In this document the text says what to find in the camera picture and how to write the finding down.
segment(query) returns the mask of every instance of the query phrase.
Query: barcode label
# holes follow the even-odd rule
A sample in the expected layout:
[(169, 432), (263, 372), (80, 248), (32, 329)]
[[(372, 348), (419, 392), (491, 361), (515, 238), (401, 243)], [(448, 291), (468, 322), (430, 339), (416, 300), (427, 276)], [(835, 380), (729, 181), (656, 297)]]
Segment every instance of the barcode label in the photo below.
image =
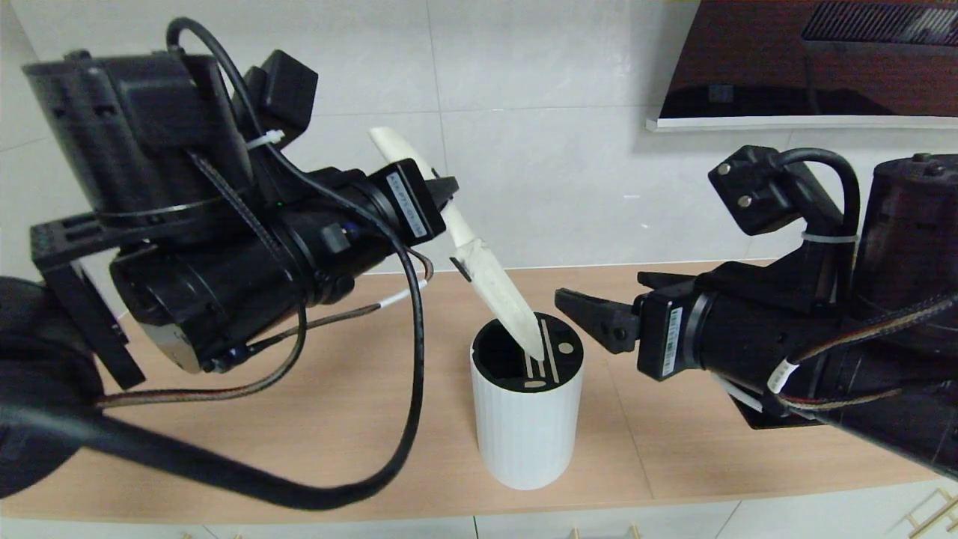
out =
[(669, 313), (669, 331), (665, 339), (665, 358), (662, 362), (662, 376), (675, 371), (675, 354), (678, 352), (678, 333), (682, 329), (682, 308), (676, 307)]

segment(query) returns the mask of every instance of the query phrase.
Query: white tile wall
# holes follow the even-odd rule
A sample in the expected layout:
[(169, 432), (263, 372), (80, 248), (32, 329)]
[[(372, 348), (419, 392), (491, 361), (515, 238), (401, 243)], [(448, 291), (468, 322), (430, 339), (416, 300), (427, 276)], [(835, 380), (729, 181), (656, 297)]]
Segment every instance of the white tile wall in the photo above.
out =
[(661, 105), (697, 4), (430, 1), (443, 110)]
[[(289, 149), (296, 162), (372, 170), (379, 160), (364, 131), (396, 127), (459, 178), (464, 213), (507, 267), (784, 254), (797, 245), (801, 224), (748, 238), (705, 177), (742, 144), (839, 150), (863, 180), (884, 159), (958, 149), (953, 131), (644, 131), (645, 117), (665, 96), (696, 2), (12, 2), (41, 59), (78, 47), (95, 54), (161, 48), (167, 21), (179, 14), (207, 24), (241, 68), (286, 49), (321, 76), (313, 126)], [(11, 20), (5, 35), (19, 33)], [(194, 40), (185, 44), (201, 50)], [(36, 137), (30, 122), (14, 114), (28, 112), (32, 96), (25, 85), (7, 90), (22, 83), (11, 65), (32, 58), (10, 53), (29, 52), (24, 39), (16, 47), (5, 41), (10, 80), (0, 140), (29, 141)], [(15, 135), (7, 134), (9, 125), (17, 125)], [(33, 166), (22, 158), (0, 153), (0, 161), (21, 163), (6, 165), (14, 188), (30, 177)], [(827, 174), (822, 181), (837, 191)], [(9, 216), (0, 223), (4, 230), (28, 224)], [(448, 240), (424, 250), (440, 269), (451, 268)]]

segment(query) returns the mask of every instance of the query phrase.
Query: screw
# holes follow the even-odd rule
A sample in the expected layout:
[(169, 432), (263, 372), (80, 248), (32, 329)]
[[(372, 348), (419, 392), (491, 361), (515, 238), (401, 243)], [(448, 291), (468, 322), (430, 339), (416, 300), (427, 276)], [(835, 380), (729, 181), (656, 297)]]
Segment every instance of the screw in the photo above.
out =
[(941, 176), (945, 173), (945, 166), (941, 163), (931, 163), (924, 169), (925, 176)]

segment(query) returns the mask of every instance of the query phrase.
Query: wire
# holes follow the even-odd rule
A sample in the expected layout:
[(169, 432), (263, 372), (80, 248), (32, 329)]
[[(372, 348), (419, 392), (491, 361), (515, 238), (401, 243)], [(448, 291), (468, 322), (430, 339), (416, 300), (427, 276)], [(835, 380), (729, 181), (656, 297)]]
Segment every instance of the wire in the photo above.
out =
[[(425, 270), (422, 282), (428, 283), (431, 281), (433, 275), (435, 275), (435, 268), (432, 261), (429, 260), (429, 258), (425, 255), (412, 248), (408, 249), (408, 251), (422, 262), (422, 266)], [(370, 313), (380, 310), (382, 308), (382, 303), (382, 301), (378, 303), (371, 303), (369, 305), (352, 309), (351, 311), (346, 311), (345, 313), (337, 313), (335, 315), (323, 316), (322, 318), (310, 320), (306, 323), (306, 329), (315, 329), (333, 324), (335, 322), (366, 316)], [(297, 324), (297, 326), (292, 329), (285, 330), (274, 336), (250, 344), (247, 348), (246, 356), (254, 356), (274, 344), (282, 342), (283, 340), (293, 337), (294, 335), (299, 335), (299, 326), (300, 324)], [(276, 370), (257, 380), (256, 382), (246, 384), (244, 386), (229, 387), (225, 389), (150, 389), (145, 391), (127, 391), (125, 393), (116, 393), (101, 397), (97, 401), (96, 407), (105, 410), (110, 408), (140, 406), (147, 404), (225, 401), (246, 397), (254, 393), (259, 393), (260, 391), (263, 391), (264, 389), (267, 389), (282, 380), (283, 377), (292, 369), (293, 365), (295, 365), (299, 360), (302, 348), (302, 345), (294, 346), (293, 352), (290, 352), (286, 359), (280, 363), (280, 366), (276, 367)]]
[[(429, 281), (431, 281), (433, 275), (435, 275), (435, 273), (436, 273), (435, 268), (434, 268), (434, 266), (433, 266), (433, 264), (432, 264), (432, 260), (429, 260), (428, 257), (426, 257), (426, 256), (425, 256), (424, 254), (422, 254), (422, 253), (417, 252), (415, 249), (409, 248), (409, 249), (406, 249), (406, 250), (407, 250), (407, 252), (409, 252), (409, 254), (415, 256), (416, 258), (418, 258), (418, 259), (420, 260), (420, 262), (422, 262), (422, 266), (423, 266), (423, 268), (425, 269), (425, 275), (424, 275), (424, 277), (422, 278), (422, 281), (420, 281), (420, 286), (419, 286), (419, 288), (420, 288), (420, 289), (423, 289), (423, 288), (425, 288), (425, 284), (428, 283)], [(408, 291), (408, 290), (405, 290), (405, 291), (403, 291), (402, 293), (394, 294), (393, 296), (390, 296), (390, 297), (387, 297), (387, 298), (385, 298), (385, 299), (379, 300), (377, 303), (370, 303), (369, 305), (364, 305), (364, 306), (359, 307), (359, 308), (357, 308), (357, 309), (353, 309), (352, 311), (347, 311), (346, 313), (341, 313), (340, 315), (334, 315), (334, 316), (346, 316), (346, 315), (356, 314), (356, 316), (348, 316), (348, 317), (345, 317), (345, 318), (340, 318), (340, 319), (350, 319), (350, 318), (353, 318), (353, 317), (368, 315), (369, 313), (372, 313), (373, 311), (378, 311), (379, 309), (382, 309), (382, 308), (384, 308), (384, 307), (388, 307), (389, 305), (392, 305), (392, 304), (394, 303), (393, 301), (391, 301), (391, 299), (392, 299), (393, 297), (406, 296), (406, 295), (408, 295), (408, 294), (409, 294), (409, 291)], [(322, 326), (322, 325), (326, 325), (327, 323), (331, 323), (331, 322), (326, 322), (326, 319), (327, 319), (327, 318), (330, 318), (330, 317), (332, 317), (332, 316), (327, 316), (326, 318), (320, 318), (320, 319), (318, 319), (318, 320), (313, 320), (313, 321), (311, 321), (310, 323), (307, 324), (307, 329), (313, 329), (314, 327), (319, 327), (319, 326)], [(288, 330), (283, 331), (282, 333), (278, 333), (278, 334), (276, 334), (276, 335), (274, 335), (274, 336), (272, 336), (272, 337), (268, 337), (268, 338), (266, 338), (266, 339), (264, 339), (264, 340), (260, 340), (260, 341), (258, 341), (258, 342), (254, 342), (253, 344), (250, 344), (250, 347), (251, 347), (251, 348), (255, 347), (255, 348), (256, 348), (256, 351), (255, 351), (254, 353), (259, 353), (259, 352), (262, 352), (263, 350), (265, 350), (266, 348), (268, 348), (268, 347), (270, 347), (270, 346), (272, 346), (272, 345), (274, 345), (274, 344), (276, 344), (276, 343), (278, 343), (278, 342), (281, 342), (282, 340), (285, 340), (285, 339), (287, 339), (287, 338), (289, 338), (289, 337), (292, 337), (293, 335), (295, 335), (295, 329), (288, 329)]]
[[(861, 192), (855, 169), (844, 157), (835, 152), (818, 148), (795, 148), (778, 153), (771, 158), (772, 165), (784, 169), (792, 163), (811, 161), (827, 165), (838, 174), (842, 198), (845, 200), (842, 223), (837, 236), (855, 236), (861, 215)], [(848, 298), (852, 289), (852, 270), (855, 261), (855, 243), (835, 246), (835, 297), (838, 301)]]
[[(768, 379), (768, 388), (776, 393), (780, 402), (786, 406), (799, 410), (835, 410), (838, 408), (874, 402), (888, 397), (894, 397), (905, 393), (912, 385), (902, 385), (901, 387), (890, 387), (883, 390), (872, 391), (856, 396), (842, 396), (837, 398), (817, 398), (805, 399), (800, 397), (791, 397), (780, 394), (785, 386), (788, 377), (794, 372), (798, 365), (820, 354), (835, 349), (838, 346), (850, 346), (866, 340), (878, 339), (892, 333), (899, 332), (925, 320), (936, 316), (943, 311), (953, 308), (958, 304), (958, 293), (951, 295), (937, 295), (921, 303), (910, 307), (900, 309), (887, 315), (878, 316), (863, 322), (863, 324), (853, 331), (839, 334), (831, 339), (824, 340), (812, 346), (801, 349), (794, 355), (793, 359), (785, 358), (772, 372)], [(937, 385), (934, 383), (922, 383), (918, 387), (927, 387)]]
[[(263, 136), (264, 130), (257, 114), (256, 107), (250, 99), (246, 83), (237, 69), (236, 65), (230, 59), (229, 55), (217, 39), (203, 25), (189, 18), (180, 17), (174, 19), (167, 27), (166, 41), (169, 48), (179, 47), (179, 36), (188, 30), (210, 49), (214, 58), (226, 73), (227, 79), (233, 85), (239, 101), (249, 114), (249, 120), (252, 124), (254, 134)], [(381, 218), (366, 210), (357, 203), (346, 199), (307, 176), (303, 171), (296, 168), (275, 145), (266, 144), (263, 146), (275, 158), (276, 161), (286, 168), (291, 174), (302, 180), (304, 183), (312, 186), (318, 193), (324, 195), (339, 205), (353, 211), (363, 221), (374, 226), (383, 236), (392, 244), (394, 251), (402, 264), (402, 270), (406, 275), (406, 281), (409, 285), (409, 296), (413, 310), (413, 387), (410, 397), (409, 412), (406, 416), (406, 423), (399, 438), (399, 444), (396, 451), (390, 459), (383, 465), (379, 471), (372, 474), (365, 480), (352, 484), (341, 485), (333, 489), (313, 489), (316, 496), (332, 496), (335, 502), (332, 506), (342, 506), (353, 502), (358, 502), (375, 495), (382, 490), (402, 469), (402, 465), (409, 458), (413, 442), (416, 439), (416, 432), (419, 429), (420, 417), (422, 414), (423, 387), (425, 383), (425, 330), (422, 315), (422, 295), (416, 278), (416, 271), (413, 268), (412, 260), (405, 251), (405, 246), (397, 235), (396, 231)]]
[(328, 510), (369, 496), (366, 481), (334, 488), (301, 484), (211, 451), (155, 433), (99, 410), (82, 406), (57, 406), (5, 398), (0, 402), (0, 424), (29, 429), (30, 436), (49, 439), (66, 447), (88, 447), (236, 492), (271, 504), (304, 510)]

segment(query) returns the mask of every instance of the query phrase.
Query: sticker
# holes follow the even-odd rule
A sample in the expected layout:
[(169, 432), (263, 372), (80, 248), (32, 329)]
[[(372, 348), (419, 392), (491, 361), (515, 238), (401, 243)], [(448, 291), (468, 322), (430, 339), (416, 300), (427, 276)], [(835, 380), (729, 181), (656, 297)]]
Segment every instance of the sticker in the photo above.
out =
[(682, 308), (676, 307), (669, 313), (669, 331), (665, 338), (662, 376), (669, 376), (675, 371), (675, 355), (678, 353), (678, 332), (680, 329), (682, 329)]
[(406, 222), (409, 223), (409, 228), (413, 231), (413, 235), (417, 238), (425, 236), (428, 233), (426, 232), (425, 224), (422, 224), (419, 212), (416, 211), (416, 204), (414, 204), (412, 198), (409, 197), (409, 191), (406, 190), (406, 185), (402, 182), (399, 173), (388, 175), (386, 182), (389, 183), (390, 189), (393, 190), (393, 195), (396, 197), (396, 204), (399, 206), (399, 210), (402, 211), (402, 215), (405, 216)]

